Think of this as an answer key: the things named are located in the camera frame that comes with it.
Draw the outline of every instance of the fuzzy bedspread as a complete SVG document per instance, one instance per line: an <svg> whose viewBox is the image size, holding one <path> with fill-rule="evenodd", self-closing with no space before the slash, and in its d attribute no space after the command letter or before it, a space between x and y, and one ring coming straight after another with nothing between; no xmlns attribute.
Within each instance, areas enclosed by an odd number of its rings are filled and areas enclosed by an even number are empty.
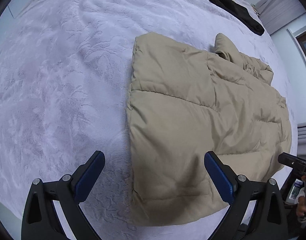
<svg viewBox="0 0 306 240"><path fill-rule="evenodd" d="M258 20L245 0L234 1ZM34 178L58 180L101 150L106 165L80 206L102 239L194 240L213 232L225 209L181 226L128 223L125 107L135 37L148 32L209 51L223 33L240 52L270 65L272 86L286 98L296 154L291 86L267 32L252 33L208 0L32 0L0 51L0 202L17 217ZM288 172L274 176L280 187Z"/></svg>

